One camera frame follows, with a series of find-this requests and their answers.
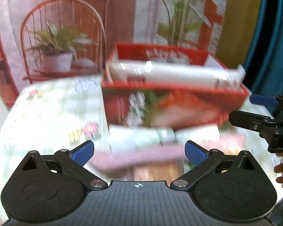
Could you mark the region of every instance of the tablecloth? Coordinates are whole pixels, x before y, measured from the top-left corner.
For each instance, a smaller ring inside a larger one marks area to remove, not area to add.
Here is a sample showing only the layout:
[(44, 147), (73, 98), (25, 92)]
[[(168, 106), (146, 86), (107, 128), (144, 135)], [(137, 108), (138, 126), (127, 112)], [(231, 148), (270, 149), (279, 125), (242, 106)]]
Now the tablecloth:
[[(95, 149), (109, 150), (109, 131), (100, 88), (101, 76), (66, 78), (46, 81), (25, 88), (16, 100), (0, 131), (0, 194), (23, 157), (30, 150), (50, 155), (60, 149), (73, 149), (69, 133), (88, 123), (98, 123), (100, 138), (94, 140)], [(243, 111), (268, 115), (265, 107), (246, 100)], [(258, 133), (236, 127), (226, 131), (245, 133), (245, 149), (253, 153), (283, 198), (283, 188), (275, 182), (271, 155), (267, 143)], [(110, 183), (111, 178), (99, 173), (88, 163), (86, 169)], [(0, 202), (0, 217), (7, 215)]]

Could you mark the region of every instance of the potted plant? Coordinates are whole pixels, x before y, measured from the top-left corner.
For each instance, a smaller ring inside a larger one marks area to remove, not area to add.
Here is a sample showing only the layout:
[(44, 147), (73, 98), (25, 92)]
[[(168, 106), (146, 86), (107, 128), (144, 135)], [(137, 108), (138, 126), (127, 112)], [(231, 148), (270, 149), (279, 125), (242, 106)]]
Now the potted plant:
[(159, 23), (157, 34), (165, 38), (169, 45), (182, 46), (186, 35), (200, 28), (204, 22), (211, 27), (208, 19), (196, 8), (198, 0), (162, 0), (167, 10), (168, 20)]
[(85, 45), (97, 45), (83, 33), (70, 27), (56, 28), (51, 21), (46, 21), (48, 31), (33, 31), (38, 45), (28, 51), (38, 51), (43, 55), (43, 66), (51, 72), (70, 71), (73, 57), (77, 51), (85, 50)]

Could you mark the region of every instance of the open box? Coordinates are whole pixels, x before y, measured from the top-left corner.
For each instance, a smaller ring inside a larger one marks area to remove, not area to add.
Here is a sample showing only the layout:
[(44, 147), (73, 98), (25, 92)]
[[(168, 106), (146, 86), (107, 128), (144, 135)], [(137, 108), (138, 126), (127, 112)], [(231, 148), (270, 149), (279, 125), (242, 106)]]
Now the open box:
[[(207, 51), (154, 44), (116, 44), (109, 62), (120, 60), (157, 60), (173, 63), (226, 68)], [(108, 124), (134, 124), (133, 113), (143, 115), (142, 125), (168, 126), (174, 130), (208, 123), (221, 125), (231, 111), (237, 110), (249, 95), (240, 84), (239, 90), (184, 85), (149, 83), (143, 81), (109, 81), (107, 72), (102, 80), (102, 92)], [(137, 109), (134, 101), (141, 99), (144, 106)]]

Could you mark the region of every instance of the silver screw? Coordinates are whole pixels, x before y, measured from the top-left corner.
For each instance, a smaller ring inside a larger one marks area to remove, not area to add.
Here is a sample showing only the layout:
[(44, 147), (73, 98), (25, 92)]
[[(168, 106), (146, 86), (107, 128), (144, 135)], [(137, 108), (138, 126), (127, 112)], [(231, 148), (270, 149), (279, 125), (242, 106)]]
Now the silver screw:
[(173, 182), (174, 186), (176, 187), (186, 187), (189, 183), (182, 179), (177, 179)]
[(104, 180), (95, 179), (90, 182), (90, 185), (95, 188), (102, 188), (105, 185)]

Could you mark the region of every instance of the white flower pot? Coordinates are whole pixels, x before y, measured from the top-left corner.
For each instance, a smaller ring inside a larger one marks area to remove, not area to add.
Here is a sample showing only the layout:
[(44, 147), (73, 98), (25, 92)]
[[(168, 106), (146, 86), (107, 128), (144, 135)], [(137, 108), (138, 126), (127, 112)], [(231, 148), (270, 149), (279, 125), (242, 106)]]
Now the white flower pot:
[(71, 53), (47, 55), (44, 57), (44, 65), (51, 72), (69, 72), (72, 62)]

